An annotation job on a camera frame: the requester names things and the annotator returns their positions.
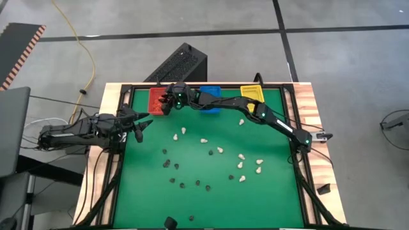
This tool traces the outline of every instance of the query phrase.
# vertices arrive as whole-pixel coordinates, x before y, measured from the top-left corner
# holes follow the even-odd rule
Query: red tray
[[[162,103],[159,102],[159,98],[162,98],[162,95],[165,94],[166,87],[160,88],[150,88],[149,89],[149,103],[148,103],[148,112],[152,115],[163,115],[164,113],[160,109]]]

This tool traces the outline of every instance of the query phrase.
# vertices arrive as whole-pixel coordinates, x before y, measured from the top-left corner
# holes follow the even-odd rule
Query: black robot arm
[[[119,116],[112,114],[94,114],[78,119],[71,125],[44,126],[38,136],[38,149],[50,150],[72,145],[99,146],[115,148],[125,141],[128,132],[133,131],[137,142],[143,141],[142,131],[152,120],[135,124],[134,121],[149,116],[148,113],[138,113],[125,104],[119,111]]]
[[[242,112],[247,119],[260,125],[269,125],[286,135],[295,144],[298,150],[310,152],[312,136],[308,131],[293,128],[285,121],[274,115],[273,110],[265,103],[245,96],[231,98],[216,97],[200,90],[191,90],[183,82],[170,84],[166,88],[166,94],[160,99],[162,102],[162,112],[168,115],[172,108],[181,109],[188,105],[193,109],[225,108],[235,109]],[[254,105],[253,112],[250,112],[248,105]]]

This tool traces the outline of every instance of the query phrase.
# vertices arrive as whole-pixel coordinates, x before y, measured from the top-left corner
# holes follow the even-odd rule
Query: metal stand
[[[390,130],[391,128],[401,125],[403,125],[407,131],[409,131],[409,113],[395,118],[390,122],[381,123],[381,128],[383,130]]]
[[[44,164],[43,162],[32,158],[19,155],[16,173],[21,172],[29,172],[34,176],[61,181],[76,186],[81,186],[82,184],[82,174],[53,165]]]

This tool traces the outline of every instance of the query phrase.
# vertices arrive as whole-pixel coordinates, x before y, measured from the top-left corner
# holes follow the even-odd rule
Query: yellow cable
[[[80,46],[82,46],[82,48],[84,48],[84,50],[88,53],[88,56],[89,56],[89,58],[90,58],[91,61],[92,61],[92,76],[91,76],[91,78],[89,79],[88,83],[85,85],[85,87],[84,87],[84,89],[83,89],[83,90],[87,90],[88,87],[89,87],[89,85],[93,82],[93,80],[94,80],[94,78],[95,78],[95,62],[94,62],[94,59],[92,58],[92,55],[91,55],[91,53],[89,52],[89,50],[87,49],[87,47],[85,47],[85,45],[83,45],[83,44],[81,43],[81,41],[79,40],[78,35],[77,35],[77,32],[75,32],[74,27],[71,25],[71,22],[70,22],[69,19],[65,16],[65,14],[63,13],[63,11],[57,6],[57,4],[56,4],[56,2],[55,2],[54,0],[51,0],[51,2],[52,2],[52,4],[57,8],[58,12],[64,17],[64,19],[66,20],[66,23],[70,26],[72,32],[74,33],[74,36],[75,36],[75,38],[77,39],[78,44],[79,44]],[[81,98],[82,98],[82,94],[79,95],[78,100],[77,100],[77,104],[80,103]],[[77,112],[77,109],[78,109],[78,105],[75,105],[74,111],[72,112],[71,119],[68,121],[70,124],[72,124],[73,121],[74,121],[75,113]]]

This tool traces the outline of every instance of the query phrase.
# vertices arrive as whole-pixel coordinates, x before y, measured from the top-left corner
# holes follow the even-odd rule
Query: black box
[[[206,82],[207,55],[183,43],[145,82]]]

